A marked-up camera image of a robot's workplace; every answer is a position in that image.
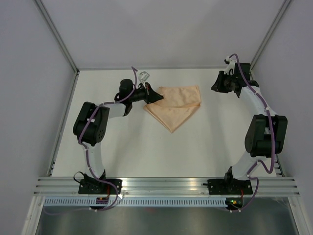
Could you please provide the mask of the peach cloth napkin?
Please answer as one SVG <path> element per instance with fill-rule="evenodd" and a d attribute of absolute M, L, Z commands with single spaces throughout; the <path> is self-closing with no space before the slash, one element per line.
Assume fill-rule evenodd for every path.
<path fill-rule="evenodd" d="M 170 133 L 182 126 L 201 106 L 199 87 L 159 87 L 162 100 L 147 104 L 143 109 Z"/>

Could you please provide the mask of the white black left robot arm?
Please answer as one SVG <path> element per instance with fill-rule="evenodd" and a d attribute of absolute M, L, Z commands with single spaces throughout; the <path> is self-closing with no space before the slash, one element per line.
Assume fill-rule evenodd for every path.
<path fill-rule="evenodd" d="M 146 104 L 152 104 L 163 99 L 164 96 L 155 92 L 148 82 L 137 87 L 132 80 L 123 79 L 114 101 L 98 105 L 84 102 L 75 121 L 73 133 L 84 148 L 87 163 L 85 174 L 93 178 L 89 184 L 91 190 L 101 194 L 107 188 L 101 141 L 105 136 L 109 119 L 127 116 L 134 102 L 144 101 Z"/>

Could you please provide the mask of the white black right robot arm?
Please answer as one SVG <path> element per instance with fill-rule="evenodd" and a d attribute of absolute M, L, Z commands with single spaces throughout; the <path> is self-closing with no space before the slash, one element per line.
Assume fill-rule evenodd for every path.
<path fill-rule="evenodd" d="M 229 178 L 223 187 L 235 193 L 240 180 L 251 179 L 252 173 L 262 166 L 267 174 L 274 171 L 275 156 L 282 152 L 288 120 L 273 111 L 261 94 L 259 84 L 250 79 L 250 64 L 226 59 L 226 69 L 219 71 L 211 90 L 218 93 L 233 92 L 249 108 L 252 120 L 245 136 L 245 153 L 230 167 Z"/>

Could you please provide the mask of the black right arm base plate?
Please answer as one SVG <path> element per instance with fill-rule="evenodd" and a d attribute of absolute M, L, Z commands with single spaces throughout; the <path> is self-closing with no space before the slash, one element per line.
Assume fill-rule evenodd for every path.
<path fill-rule="evenodd" d="M 252 195 L 253 189 L 250 180 L 232 180 L 227 182 L 224 179 L 211 179 L 203 184 L 207 186 L 210 195 Z"/>

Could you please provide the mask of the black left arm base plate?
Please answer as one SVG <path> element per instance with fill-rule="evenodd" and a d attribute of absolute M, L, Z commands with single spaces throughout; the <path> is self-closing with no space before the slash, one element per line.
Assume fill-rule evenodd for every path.
<path fill-rule="evenodd" d="M 101 183 L 94 178 L 86 178 L 80 181 L 78 194 L 96 195 L 96 194 L 109 194 L 117 195 L 121 193 L 122 180 L 120 179 L 107 179 L 109 184 Z"/>

